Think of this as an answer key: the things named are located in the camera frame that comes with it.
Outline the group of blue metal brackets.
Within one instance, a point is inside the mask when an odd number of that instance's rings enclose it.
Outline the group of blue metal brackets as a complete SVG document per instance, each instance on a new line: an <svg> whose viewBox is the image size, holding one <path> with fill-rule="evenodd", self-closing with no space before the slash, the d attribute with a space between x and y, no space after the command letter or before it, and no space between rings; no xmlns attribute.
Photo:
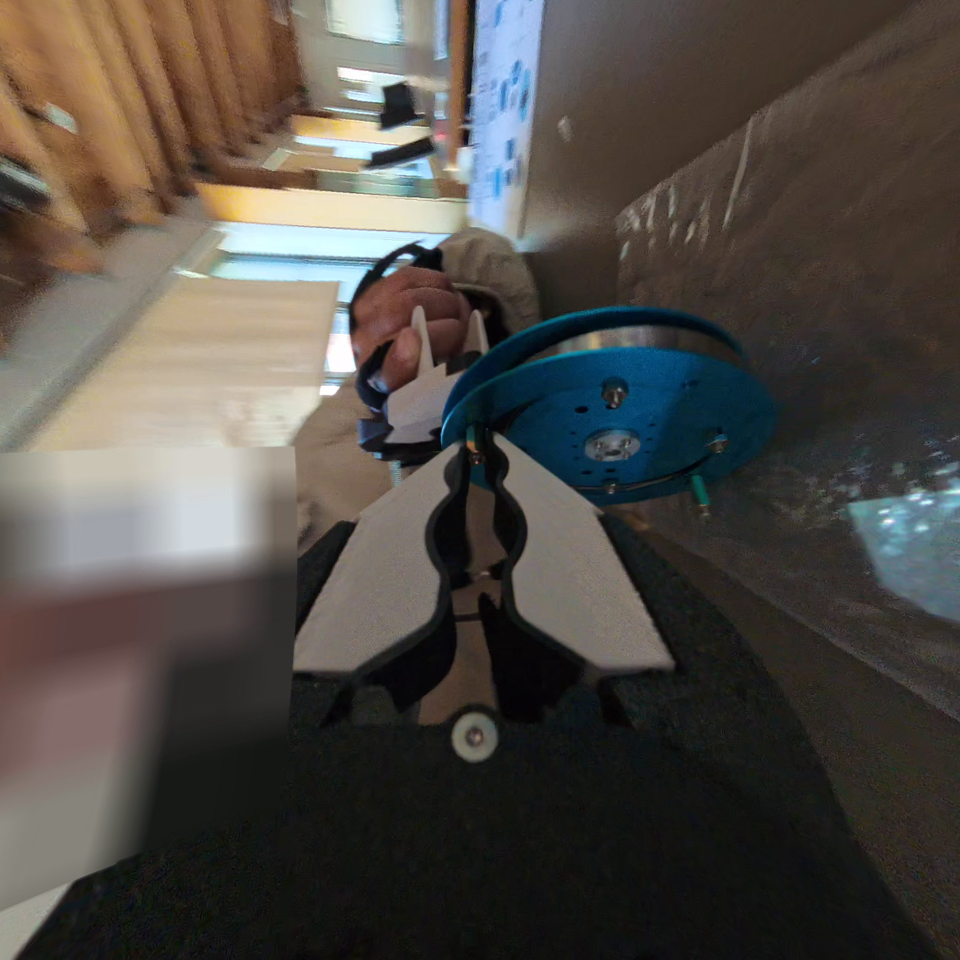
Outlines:
<svg viewBox="0 0 960 960"><path fill-rule="evenodd" d="M483 158L490 195L499 200L522 185L534 102L531 69L514 61L505 76L490 83L488 93Z"/></svg>

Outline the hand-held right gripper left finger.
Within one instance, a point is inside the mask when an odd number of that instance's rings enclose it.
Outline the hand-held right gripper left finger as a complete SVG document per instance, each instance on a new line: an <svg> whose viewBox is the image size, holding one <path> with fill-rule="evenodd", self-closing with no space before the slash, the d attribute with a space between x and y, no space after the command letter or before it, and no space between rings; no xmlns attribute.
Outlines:
<svg viewBox="0 0 960 960"><path fill-rule="evenodd" d="M445 678L452 594L470 581L469 493L470 456L457 442L304 555L295 675L330 681L341 702L383 690L398 712Z"/></svg>

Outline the clear plastic bag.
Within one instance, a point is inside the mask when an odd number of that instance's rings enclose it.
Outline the clear plastic bag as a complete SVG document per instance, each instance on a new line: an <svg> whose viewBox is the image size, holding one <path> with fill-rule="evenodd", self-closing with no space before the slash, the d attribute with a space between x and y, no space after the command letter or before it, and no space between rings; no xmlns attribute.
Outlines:
<svg viewBox="0 0 960 960"><path fill-rule="evenodd" d="M654 531L958 719L959 4L916 2L621 214L621 299L713 321L774 438Z"/></svg>

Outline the white paper sheet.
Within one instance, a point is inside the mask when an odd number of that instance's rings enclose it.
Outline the white paper sheet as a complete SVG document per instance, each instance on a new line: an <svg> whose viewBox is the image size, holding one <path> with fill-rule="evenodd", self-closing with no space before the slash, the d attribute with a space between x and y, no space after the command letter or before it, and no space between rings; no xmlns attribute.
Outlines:
<svg viewBox="0 0 960 960"><path fill-rule="evenodd" d="M519 242L532 150L545 1L476 5L468 215Z"/></svg>

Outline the person's beige jacket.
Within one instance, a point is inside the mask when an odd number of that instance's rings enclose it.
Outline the person's beige jacket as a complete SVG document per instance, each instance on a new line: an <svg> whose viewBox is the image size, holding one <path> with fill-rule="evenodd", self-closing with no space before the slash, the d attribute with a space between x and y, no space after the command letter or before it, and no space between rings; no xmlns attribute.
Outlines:
<svg viewBox="0 0 960 960"><path fill-rule="evenodd" d="M388 465L358 443L357 424L368 414L350 377L320 398L294 435L298 557L394 487Z"/></svg>

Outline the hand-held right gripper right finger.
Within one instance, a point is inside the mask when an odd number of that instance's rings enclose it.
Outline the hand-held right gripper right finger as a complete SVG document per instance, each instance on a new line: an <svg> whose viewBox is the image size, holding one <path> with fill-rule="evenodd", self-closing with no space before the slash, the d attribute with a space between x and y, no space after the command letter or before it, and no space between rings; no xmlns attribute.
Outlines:
<svg viewBox="0 0 960 960"><path fill-rule="evenodd" d="M497 432L484 457L504 552L500 599L481 602L500 713L545 722L582 700L606 714L620 681L674 676L603 511Z"/></svg>

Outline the blue round turntable assembly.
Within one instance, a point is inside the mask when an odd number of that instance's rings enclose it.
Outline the blue round turntable assembly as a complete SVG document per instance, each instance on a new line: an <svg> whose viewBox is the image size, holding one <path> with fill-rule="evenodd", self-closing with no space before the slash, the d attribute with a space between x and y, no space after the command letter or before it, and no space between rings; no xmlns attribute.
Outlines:
<svg viewBox="0 0 960 960"><path fill-rule="evenodd" d="M551 318L477 359L450 391L443 449L498 434L591 502L690 493L753 461L777 406L738 341L678 311Z"/></svg>

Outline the black monitor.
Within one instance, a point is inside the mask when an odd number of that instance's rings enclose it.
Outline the black monitor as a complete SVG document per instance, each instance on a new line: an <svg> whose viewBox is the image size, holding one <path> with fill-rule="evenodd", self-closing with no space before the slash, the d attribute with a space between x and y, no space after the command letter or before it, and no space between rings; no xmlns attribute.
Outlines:
<svg viewBox="0 0 960 960"><path fill-rule="evenodd" d="M414 90L406 80L383 86L381 95L379 128L382 131L419 124L422 121L422 115L417 110Z"/></svg>

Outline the person's left forearm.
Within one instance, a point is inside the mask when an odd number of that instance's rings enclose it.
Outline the person's left forearm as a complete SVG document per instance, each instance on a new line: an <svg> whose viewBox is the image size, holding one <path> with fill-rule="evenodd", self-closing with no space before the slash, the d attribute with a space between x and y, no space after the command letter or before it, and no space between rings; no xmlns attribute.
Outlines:
<svg viewBox="0 0 960 960"><path fill-rule="evenodd" d="M471 310L484 316L491 347L543 320L534 276L505 237L469 226L443 239L436 249L454 287Z"/></svg>

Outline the person's left hand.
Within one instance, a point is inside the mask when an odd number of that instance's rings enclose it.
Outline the person's left hand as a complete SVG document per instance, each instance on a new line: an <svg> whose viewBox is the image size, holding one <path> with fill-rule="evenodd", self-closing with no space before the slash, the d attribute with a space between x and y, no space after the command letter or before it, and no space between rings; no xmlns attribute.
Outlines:
<svg viewBox="0 0 960 960"><path fill-rule="evenodd" d="M414 328L423 312L426 338ZM418 375L423 342L436 365L462 354L474 312L486 320L495 306L480 293L456 286L437 270L407 266L358 289L349 308L355 390L362 402L378 407L383 397Z"/></svg>

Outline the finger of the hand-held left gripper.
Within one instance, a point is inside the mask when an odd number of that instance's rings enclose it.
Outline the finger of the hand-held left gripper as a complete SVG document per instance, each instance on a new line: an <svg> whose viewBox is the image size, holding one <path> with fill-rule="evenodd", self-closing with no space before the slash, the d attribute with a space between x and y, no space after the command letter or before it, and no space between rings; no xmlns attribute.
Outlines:
<svg viewBox="0 0 960 960"><path fill-rule="evenodd" d="M437 440L454 386L455 374L446 366L435 366L391 392L384 408L390 427L386 444L412 446Z"/></svg>

